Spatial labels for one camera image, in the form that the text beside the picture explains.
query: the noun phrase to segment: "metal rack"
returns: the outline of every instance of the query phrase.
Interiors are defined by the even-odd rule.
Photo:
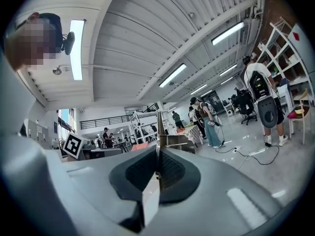
[[[135,111],[133,113],[132,117],[130,118],[132,131],[133,131],[134,138],[135,138],[137,144],[139,144],[138,140],[142,139],[142,141],[144,142],[145,138],[147,138],[149,136],[154,136],[155,134],[158,133],[158,132],[153,132],[153,133],[150,133],[150,134],[145,135],[145,136],[143,135],[142,127],[148,126],[149,124],[141,124],[140,119],[145,118],[145,117],[151,117],[151,116],[155,116],[158,118],[158,112],[156,111],[156,112],[142,113],[142,112]],[[163,115],[161,115],[161,116],[162,116],[162,122],[163,122],[164,129],[168,130],[168,126],[166,124],[166,121],[163,119]],[[158,123],[158,119],[156,122],[151,123],[150,125],[152,125],[152,124],[157,125],[157,123]],[[140,131],[141,137],[137,138],[136,133],[135,133],[136,129],[138,129]]]
[[[262,62],[264,59],[267,59],[267,68],[270,67],[272,64],[274,64],[278,70],[276,74],[273,74],[272,77],[276,78],[277,76],[281,76],[281,78],[286,78],[285,72],[286,71],[291,71],[292,74],[294,75],[295,79],[291,80],[289,85],[290,87],[292,86],[300,86],[302,83],[308,83],[308,87],[310,88],[310,101],[314,103],[314,90],[313,86],[311,83],[311,80],[309,78],[308,72],[305,68],[305,65],[294,48],[294,46],[291,44],[291,42],[288,40],[288,34],[283,32],[284,27],[288,27],[290,30],[292,30],[292,27],[283,19],[280,18],[280,21],[277,22],[276,24],[270,23],[270,25],[273,27],[272,33],[267,41],[266,44],[260,42],[259,48],[261,49],[261,54],[257,59],[257,62]],[[281,41],[284,40],[283,46],[280,46],[279,43],[277,42],[277,39],[281,38]],[[275,47],[276,50],[276,55],[273,55],[271,53],[271,49]],[[294,59],[288,58],[285,54],[285,52],[291,49],[292,52],[294,53],[294,56],[292,55],[291,57],[295,57]],[[279,58],[283,57],[285,62],[287,63],[287,66],[285,68],[281,68],[279,65]],[[304,74],[302,76],[297,76],[295,70],[293,69],[295,65],[300,64],[303,68]],[[295,95],[293,97],[293,100],[298,99],[299,94]]]

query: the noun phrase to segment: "rectangular light fixture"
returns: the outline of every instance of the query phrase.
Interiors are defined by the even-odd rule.
[[[176,109],[176,107],[174,107],[174,108],[170,109],[168,112],[172,111],[173,109]]]
[[[172,79],[174,79],[181,71],[183,71],[187,66],[183,63],[181,64],[170,76],[163,81],[159,87],[163,88],[166,84],[168,84]]]
[[[74,32],[75,36],[70,53],[71,70],[75,81],[82,80],[81,44],[84,22],[85,20],[71,20],[70,23],[70,31]]]
[[[196,93],[196,92],[198,92],[199,90],[203,89],[203,88],[206,87],[206,86],[207,86],[207,84],[204,84],[202,87],[200,87],[200,88],[198,88],[196,91],[192,92],[191,95],[194,94],[194,93]]]
[[[201,97],[204,97],[205,95],[207,95],[210,92],[212,92],[212,90],[210,90],[209,92],[204,93]]]
[[[212,44],[216,45],[219,42],[221,42],[222,40],[224,40],[225,38],[229,37],[231,34],[233,34],[234,32],[240,30],[241,28],[244,27],[244,22],[239,22],[236,25],[232,26],[231,28],[227,29],[225,32],[221,33],[219,36],[215,37],[214,39],[212,39]]]
[[[232,67],[230,67],[229,69],[227,69],[225,72],[222,72],[220,74],[220,76],[222,76],[223,74],[227,73],[228,71],[231,71],[233,68],[235,68],[237,66],[237,64],[233,65]]]
[[[232,78],[233,78],[233,77],[231,77],[231,78],[227,79],[226,81],[222,82],[221,85],[224,84],[225,82],[228,82],[228,81],[231,80]]]

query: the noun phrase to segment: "patterned tablecloth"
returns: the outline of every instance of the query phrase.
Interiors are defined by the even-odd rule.
[[[193,143],[197,143],[198,141],[202,141],[201,136],[200,136],[200,130],[199,130],[197,125],[185,128],[184,131],[179,132],[176,135],[177,136],[185,135],[188,138],[188,140],[192,141]]]

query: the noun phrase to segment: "black office chair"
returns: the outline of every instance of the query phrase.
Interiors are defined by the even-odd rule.
[[[238,102],[240,106],[239,107],[240,113],[245,116],[241,124],[247,121],[246,125],[248,125],[248,122],[250,121],[250,119],[255,119],[257,121],[257,113],[254,110],[252,97],[247,91],[244,91],[240,95],[238,95]]]

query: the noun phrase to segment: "floor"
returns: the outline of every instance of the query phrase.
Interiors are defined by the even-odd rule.
[[[311,175],[315,165],[315,108],[312,107],[312,127],[307,121],[305,144],[302,145],[303,124],[294,122],[294,134],[292,139],[287,141],[283,147],[279,147],[279,154],[270,165],[260,165],[254,158],[243,157],[232,150],[228,153],[217,153],[213,147],[198,144],[196,152],[200,156],[210,157],[223,161],[238,169],[263,187],[265,187],[273,197],[277,198],[284,206],[297,198],[307,183],[307,177]],[[233,147],[239,147],[243,155],[257,152],[254,156],[261,163],[269,163],[277,153],[277,147],[266,147],[264,145],[261,122],[250,120],[248,126],[241,124],[242,117],[238,115],[228,117],[221,114],[225,137],[225,147],[217,151],[228,151]],[[289,134],[288,120],[284,120],[285,134]],[[219,130],[219,138],[222,139],[222,132]],[[277,145],[279,137],[276,128],[272,130],[272,144]]]

